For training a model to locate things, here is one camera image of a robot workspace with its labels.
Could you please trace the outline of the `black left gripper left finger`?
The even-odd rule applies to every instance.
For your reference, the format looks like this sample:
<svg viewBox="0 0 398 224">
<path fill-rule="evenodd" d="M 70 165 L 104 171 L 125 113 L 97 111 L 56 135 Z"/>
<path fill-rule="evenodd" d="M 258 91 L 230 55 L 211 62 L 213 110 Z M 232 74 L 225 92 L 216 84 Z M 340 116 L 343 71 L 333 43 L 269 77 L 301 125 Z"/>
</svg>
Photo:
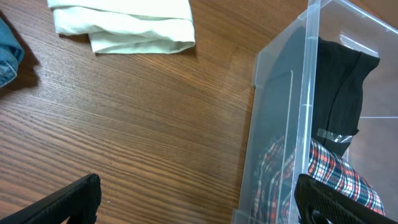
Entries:
<svg viewBox="0 0 398 224">
<path fill-rule="evenodd" d="M 1 219 L 1 224 L 94 224 L 101 204 L 101 180 L 88 174 L 28 207 Z"/>
</svg>

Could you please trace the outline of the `black cloth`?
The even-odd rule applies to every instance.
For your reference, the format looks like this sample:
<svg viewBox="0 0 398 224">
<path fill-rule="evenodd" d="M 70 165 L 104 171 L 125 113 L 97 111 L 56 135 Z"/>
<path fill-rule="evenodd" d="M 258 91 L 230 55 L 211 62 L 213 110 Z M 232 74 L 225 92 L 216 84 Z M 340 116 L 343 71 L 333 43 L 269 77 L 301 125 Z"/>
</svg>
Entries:
<svg viewBox="0 0 398 224">
<path fill-rule="evenodd" d="M 297 131 L 302 84 L 305 29 L 290 36 L 264 86 L 257 127 L 282 134 L 286 126 Z M 380 59 L 336 42 L 318 40 L 312 138 L 342 156 L 358 133 L 363 82 Z"/>
</svg>

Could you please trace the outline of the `plaid cloth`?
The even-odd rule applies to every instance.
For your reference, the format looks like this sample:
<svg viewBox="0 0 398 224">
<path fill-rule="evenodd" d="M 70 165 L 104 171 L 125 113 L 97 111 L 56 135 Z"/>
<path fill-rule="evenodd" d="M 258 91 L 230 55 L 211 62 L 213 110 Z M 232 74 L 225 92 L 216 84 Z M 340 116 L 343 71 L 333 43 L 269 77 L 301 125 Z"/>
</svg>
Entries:
<svg viewBox="0 0 398 224">
<path fill-rule="evenodd" d="M 285 150 L 284 137 L 272 138 L 259 155 L 254 172 L 250 214 L 262 223 L 287 223 L 295 153 Z M 308 175 L 365 207 L 384 215 L 377 192 L 341 156 L 312 139 Z"/>
</svg>

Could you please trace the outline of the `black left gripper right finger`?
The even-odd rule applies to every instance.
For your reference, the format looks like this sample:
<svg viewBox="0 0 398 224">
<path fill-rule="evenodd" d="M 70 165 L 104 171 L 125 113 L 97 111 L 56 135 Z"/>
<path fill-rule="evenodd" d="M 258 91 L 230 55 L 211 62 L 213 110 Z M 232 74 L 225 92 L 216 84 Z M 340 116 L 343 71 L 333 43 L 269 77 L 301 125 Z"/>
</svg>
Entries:
<svg viewBox="0 0 398 224">
<path fill-rule="evenodd" d="M 300 174 L 295 201 L 301 224 L 397 224 L 307 174 Z"/>
</svg>

